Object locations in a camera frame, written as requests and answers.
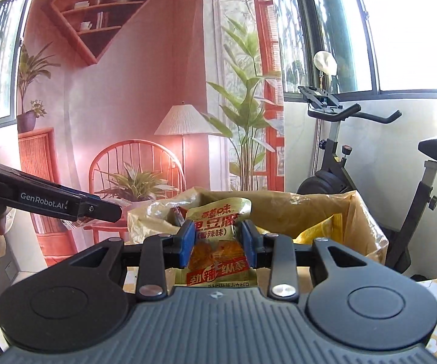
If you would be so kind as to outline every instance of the exercise bike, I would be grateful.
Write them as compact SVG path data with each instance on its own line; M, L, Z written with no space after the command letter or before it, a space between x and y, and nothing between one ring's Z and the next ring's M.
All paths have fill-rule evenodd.
M361 112L361 106L354 104L343 109L338 99L322 89L300 86L303 97L308 101L308 115L327 122L332 122L328 139L319 143L320 149L324 150L324 158L321 169L316 171L313 177L307 178L298 188L298 194L339 194L357 190L354 182L345 169L347 156L351 154L351 147L344 145L340 159L336 155L338 145L338 132L340 123L349 117L358 117L372 120L374 122L389 124L401 117L398 110L387 118ZM407 245L414 235L421 216L428 205L434 210L437 205L437 197L431 196L433 182L437 173L437 137L421 141L418 145L419 151L433 160L424 163L425 171L421 182L414 195L411 207L407 212L406 219L400 231L380 226L386 237L389 239L389 249L385 260L386 266L403 273L411 265L411 259Z

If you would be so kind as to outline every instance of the book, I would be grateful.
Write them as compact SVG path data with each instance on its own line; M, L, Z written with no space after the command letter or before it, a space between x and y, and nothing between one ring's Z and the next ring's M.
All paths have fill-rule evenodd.
M97 25L96 25L97 29L102 28L102 20L103 20L103 12L99 12L97 14Z
M108 25L109 25L109 12L105 12L102 27L106 28Z

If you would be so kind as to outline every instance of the metal screw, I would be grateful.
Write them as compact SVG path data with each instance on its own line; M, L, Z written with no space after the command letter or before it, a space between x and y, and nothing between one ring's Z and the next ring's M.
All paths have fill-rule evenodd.
M273 287L273 293L279 297L291 297L296 294L296 289L290 284L278 284Z
M163 294L163 289L157 284L145 284L139 288L139 293L146 297L156 297Z

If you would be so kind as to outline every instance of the adjustment knob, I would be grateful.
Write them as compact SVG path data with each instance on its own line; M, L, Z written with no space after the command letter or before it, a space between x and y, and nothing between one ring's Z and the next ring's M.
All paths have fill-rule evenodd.
M428 207L429 207L430 210L433 211L436 208L436 205L437 205L437 197L435 195L433 195L431 197L431 199L429 200Z
M352 149L351 147L349 147L348 145L344 145L341 147L341 152L345 155L348 156L351 153Z

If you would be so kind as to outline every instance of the black handle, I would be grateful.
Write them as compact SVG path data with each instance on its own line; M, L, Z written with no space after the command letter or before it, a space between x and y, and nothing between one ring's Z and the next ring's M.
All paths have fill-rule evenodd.
M317 110L308 110L308 116L325 120L327 122L339 122L340 120L345 120L350 116L355 116L355 114L360 112L361 110L362 107L360 106L360 104L353 104L351 107L334 114L319 112Z
M402 112L397 110L387 118L383 118L383 117L376 116L376 115L371 115L370 113L365 113L365 112L358 112L353 116L359 117L361 119L372 120L373 122L382 123L384 125L387 125L387 124L392 123L393 121L399 119L402 116Z

